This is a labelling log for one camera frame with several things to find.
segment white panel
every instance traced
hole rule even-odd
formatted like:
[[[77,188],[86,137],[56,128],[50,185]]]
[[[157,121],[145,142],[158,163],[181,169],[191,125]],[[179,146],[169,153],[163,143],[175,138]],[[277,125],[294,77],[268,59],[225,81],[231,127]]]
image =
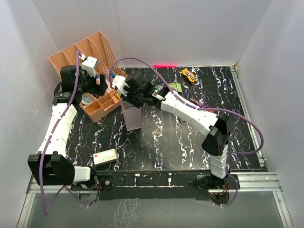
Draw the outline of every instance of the white panel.
[[[59,82],[47,57],[58,51],[30,0],[0,0],[0,221],[16,227],[30,179],[29,154],[47,131]]]
[[[266,164],[278,173],[294,227],[303,227],[304,1],[272,1],[238,75]]]
[[[123,57],[117,0],[33,0],[59,50],[100,31]]]
[[[238,62],[271,0],[33,1],[59,49],[101,31],[116,58],[181,66]]]
[[[150,64],[231,64],[241,59],[270,0],[118,1],[124,56]],[[134,60],[132,66],[142,66]]]

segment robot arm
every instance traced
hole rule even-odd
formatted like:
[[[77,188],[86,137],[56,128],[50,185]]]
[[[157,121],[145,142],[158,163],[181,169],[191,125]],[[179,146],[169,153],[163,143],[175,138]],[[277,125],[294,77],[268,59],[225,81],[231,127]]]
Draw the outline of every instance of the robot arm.
[[[66,114],[61,118],[62,113],[67,108],[67,104],[72,97],[75,85],[76,66],[64,66],[60,75],[62,82],[58,84],[54,91],[53,112],[45,139],[38,149],[37,154],[28,157],[28,165],[39,184],[39,163],[42,151],[44,150],[51,131],[58,121],[58,125],[52,134],[52,140],[47,145],[46,154],[43,160],[43,184],[45,185],[71,185],[72,183],[90,183],[91,168],[73,166],[66,157],[66,143],[72,121],[76,117],[77,108],[82,100],[82,94],[91,93],[103,96],[107,89],[105,75],[100,75],[99,85],[97,83],[95,68],[98,60],[93,57],[86,58],[81,55],[83,61],[79,67],[78,84],[72,105]]]
[[[197,128],[204,140],[202,148],[210,154],[211,182],[210,188],[222,187],[227,178],[227,149],[230,135],[230,124],[227,115],[218,116],[214,113],[193,109],[190,101],[182,98],[175,92],[171,93],[163,82],[152,85],[138,72],[134,72],[128,78],[116,76],[113,80],[113,88],[117,90],[121,100],[135,107],[141,107],[144,103],[156,106],[161,110],[172,113]]]

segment black marble surface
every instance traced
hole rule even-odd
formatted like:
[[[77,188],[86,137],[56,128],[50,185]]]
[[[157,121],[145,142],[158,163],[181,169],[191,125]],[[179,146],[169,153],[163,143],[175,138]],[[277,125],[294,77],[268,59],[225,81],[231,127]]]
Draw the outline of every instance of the black marble surface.
[[[189,67],[198,77],[192,84],[179,74],[182,68],[158,69],[167,82],[182,84],[183,97],[199,99],[205,107],[233,110],[244,115],[229,67]],[[146,79],[156,83],[158,78],[147,68],[125,69],[127,74],[139,70]],[[121,107],[97,123],[79,110],[69,135],[66,150],[68,159],[79,166],[94,166],[93,154],[112,148],[119,161],[98,166],[97,170],[206,170],[209,155],[201,147],[202,135],[191,125],[179,123],[177,117],[155,107],[142,107],[142,129],[127,132]],[[234,129],[228,150],[254,150],[247,124],[233,116]],[[233,154],[232,169],[260,169],[257,155]]]

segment white box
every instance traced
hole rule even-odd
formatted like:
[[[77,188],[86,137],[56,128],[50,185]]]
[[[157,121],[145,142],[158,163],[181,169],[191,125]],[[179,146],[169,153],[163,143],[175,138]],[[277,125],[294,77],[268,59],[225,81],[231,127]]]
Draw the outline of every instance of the white box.
[[[116,149],[111,149],[108,151],[95,153],[93,154],[93,158],[94,164],[97,166],[116,161],[118,159],[118,154],[116,152]]]

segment orange desk organizer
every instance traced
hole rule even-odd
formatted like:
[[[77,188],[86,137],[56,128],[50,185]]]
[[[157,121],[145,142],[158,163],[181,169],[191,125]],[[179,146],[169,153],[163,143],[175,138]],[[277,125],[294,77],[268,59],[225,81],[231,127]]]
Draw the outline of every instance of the orange desk organizer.
[[[61,67],[76,65],[76,52],[78,50],[86,57],[92,56],[98,59],[97,74],[109,75],[109,70],[115,62],[115,57],[107,37],[101,32],[97,32],[48,58],[59,77]],[[114,66],[113,73],[127,77],[127,74],[118,65]],[[93,102],[89,105],[80,104],[80,106],[93,122],[97,122],[120,105],[114,90],[110,90],[102,97],[90,96]]]

